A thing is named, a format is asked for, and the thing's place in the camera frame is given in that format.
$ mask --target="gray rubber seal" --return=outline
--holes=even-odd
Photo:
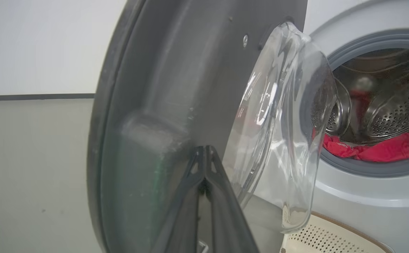
[[[357,39],[328,56],[331,69],[361,54],[387,48],[409,49],[409,29],[391,30]],[[409,175],[409,159],[398,162],[364,162],[351,158],[339,158],[322,149],[321,158],[335,168],[348,173],[371,177],[396,177]]]

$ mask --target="dark horizontal strip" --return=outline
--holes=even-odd
[[[94,93],[1,95],[0,101],[45,99],[93,99]]]

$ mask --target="screw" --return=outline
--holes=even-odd
[[[243,47],[247,47],[247,44],[248,44],[248,34],[243,36]]]

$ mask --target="white washing machine front panel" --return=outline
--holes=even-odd
[[[304,31],[330,56],[367,35],[409,29],[409,0],[309,0]],[[409,252],[409,176],[372,178],[320,160],[313,210]]]

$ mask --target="laundry basket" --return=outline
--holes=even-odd
[[[394,253],[382,243],[312,212],[307,226],[284,237],[281,253]]]

